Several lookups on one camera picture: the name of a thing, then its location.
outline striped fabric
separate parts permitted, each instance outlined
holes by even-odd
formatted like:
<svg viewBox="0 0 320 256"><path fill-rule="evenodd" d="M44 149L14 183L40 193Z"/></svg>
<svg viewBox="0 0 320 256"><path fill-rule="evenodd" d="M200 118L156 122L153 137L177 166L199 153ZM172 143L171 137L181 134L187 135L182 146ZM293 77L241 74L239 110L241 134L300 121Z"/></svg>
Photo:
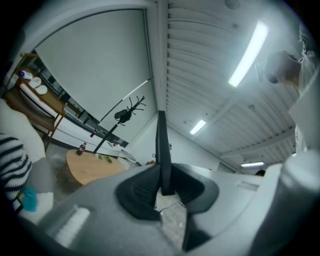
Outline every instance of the striped fabric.
<svg viewBox="0 0 320 256"><path fill-rule="evenodd" d="M20 140L0 133L0 179L4 192L10 201L14 201L25 184L32 163L24 151Z"/></svg>

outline round wooden table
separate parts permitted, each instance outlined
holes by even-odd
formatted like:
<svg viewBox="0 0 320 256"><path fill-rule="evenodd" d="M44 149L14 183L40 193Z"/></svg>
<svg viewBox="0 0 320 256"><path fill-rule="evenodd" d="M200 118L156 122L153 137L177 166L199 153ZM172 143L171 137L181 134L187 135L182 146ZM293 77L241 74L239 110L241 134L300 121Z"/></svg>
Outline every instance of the round wooden table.
<svg viewBox="0 0 320 256"><path fill-rule="evenodd" d="M76 152L77 149L72 149L66 153L66 163L73 177L82 185L126 170L117 159L111 156L109 158L112 163L107 161L105 155L101 155L99 159L93 153L83 152L82 155L77 155Z"/></svg>

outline white window shade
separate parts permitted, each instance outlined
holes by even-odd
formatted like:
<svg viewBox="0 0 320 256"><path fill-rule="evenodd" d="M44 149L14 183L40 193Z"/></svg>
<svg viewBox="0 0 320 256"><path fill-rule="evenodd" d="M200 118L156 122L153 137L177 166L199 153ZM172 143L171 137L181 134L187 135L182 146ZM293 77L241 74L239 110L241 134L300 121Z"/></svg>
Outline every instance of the white window shade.
<svg viewBox="0 0 320 256"><path fill-rule="evenodd" d="M98 120L151 76L142 10L86 17L35 50L62 88ZM148 107L154 109L152 91L145 97L152 97Z"/></svg>

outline gray floor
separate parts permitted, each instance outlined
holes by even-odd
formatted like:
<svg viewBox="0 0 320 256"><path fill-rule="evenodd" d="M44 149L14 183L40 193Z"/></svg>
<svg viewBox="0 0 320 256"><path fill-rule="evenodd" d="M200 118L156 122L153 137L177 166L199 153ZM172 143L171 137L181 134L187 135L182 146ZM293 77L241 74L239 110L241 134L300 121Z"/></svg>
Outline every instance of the gray floor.
<svg viewBox="0 0 320 256"><path fill-rule="evenodd" d="M54 205L76 191L81 185L72 177L66 163L66 154L69 149L50 144L46 151L46 158L56 177L54 187ZM156 209L161 211L163 232L178 248L182 247L186 228L186 209L179 203L177 195L162 196L158 192Z"/></svg>

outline cushion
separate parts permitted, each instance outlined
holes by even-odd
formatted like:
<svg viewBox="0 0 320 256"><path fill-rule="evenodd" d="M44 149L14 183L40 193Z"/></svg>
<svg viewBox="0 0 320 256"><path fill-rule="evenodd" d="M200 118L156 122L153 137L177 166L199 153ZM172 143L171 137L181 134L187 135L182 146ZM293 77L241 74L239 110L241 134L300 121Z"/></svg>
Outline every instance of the cushion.
<svg viewBox="0 0 320 256"><path fill-rule="evenodd" d="M34 162L30 174L24 184L25 187L35 189L37 193L54 191L55 176L45 157Z"/></svg>
<svg viewBox="0 0 320 256"><path fill-rule="evenodd" d="M13 202L22 189L31 166L23 143L15 137L0 133L0 179L10 201Z"/></svg>
<svg viewBox="0 0 320 256"><path fill-rule="evenodd" d="M28 118L11 109L2 98L0 98L0 120L0 133L18 138L33 163L46 156L44 143Z"/></svg>

